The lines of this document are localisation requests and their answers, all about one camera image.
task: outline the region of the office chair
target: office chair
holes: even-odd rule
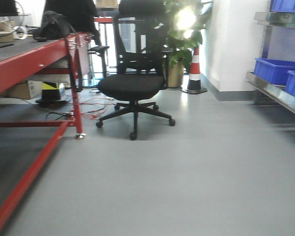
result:
[[[103,126],[104,120],[133,113],[134,128],[130,139],[135,140],[139,112],[167,118],[169,125],[175,126],[172,116],[160,112],[155,102],[139,104],[140,100],[150,99],[168,86],[170,50],[163,50],[168,23],[163,0],[121,0],[119,14],[113,18],[117,74],[101,80],[98,89],[128,103],[117,103],[113,113],[99,119],[98,128]]]

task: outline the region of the stainless steel shelf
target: stainless steel shelf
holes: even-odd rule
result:
[[[278,26],[295,29],[295,13],[256,12],[254,20],[265,26]]]
[[[261,79],[254,75],[252,72],[247,72],[246,79],[254,86],[257,90],[264,93],[274,101],[278,102],[291,112],[295,113],[295,97],[282,90],[269,82]]]

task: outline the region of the chair base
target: chair base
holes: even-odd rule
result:
[[[115,105],[115,112],[101,117],[99,121],[96,123],[96,126],[98,128],[101,128],[103,126],[103,120],[118,117],[127,113],[133,113],[134,122],[133,122],[133,132],[130,134],[131,140],[135,140],[137,138],[139,112],[167,118],[169,119],[169,125],[175,126],[176,121],[172,118],[172,116],[158,111],[158,108],[159,107],[156,105],[155,102],[149,102],[144,104],[139,104],[138,101],[129,102],[129,104],[117,103]]]

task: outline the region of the black bag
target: black bag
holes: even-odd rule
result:
[[[54,11],[45,11],[41,27],[33,32],[33,37],[37,41],[46,41],[67,37],[72,32],[74,29],[64,15]]]

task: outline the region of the cardboard box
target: cardboard box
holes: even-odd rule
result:
[[[0,43],[13,42],[13,28],[15,26],[14,21],[2,21],[0,22]]]
[[[1,97],[32,99],[41,95],[41,81],[22,81],[0,93]]]

